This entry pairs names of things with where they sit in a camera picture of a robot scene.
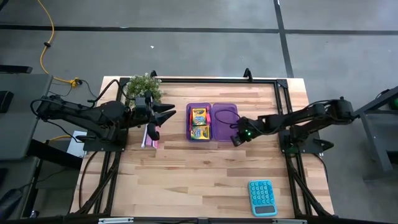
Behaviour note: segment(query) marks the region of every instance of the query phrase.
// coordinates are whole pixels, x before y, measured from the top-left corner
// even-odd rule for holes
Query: green plant
[[[137,96],[144,96],[147,90],[152,92],[152,96],[158,102],[161,102],[163,92],[159,89],[159,84],[162,81],[160,79],[151,78],[148,73],[143,76],[134,75],[130,78],[130,82],[127,85],[127,96],[133,98]]]

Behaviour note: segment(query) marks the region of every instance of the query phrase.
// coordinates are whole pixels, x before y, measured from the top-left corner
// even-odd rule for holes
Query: blue calculator
[[[248,189],[251,210],[255,216],[268,217],[278,213],[270,180],[252,180]]]

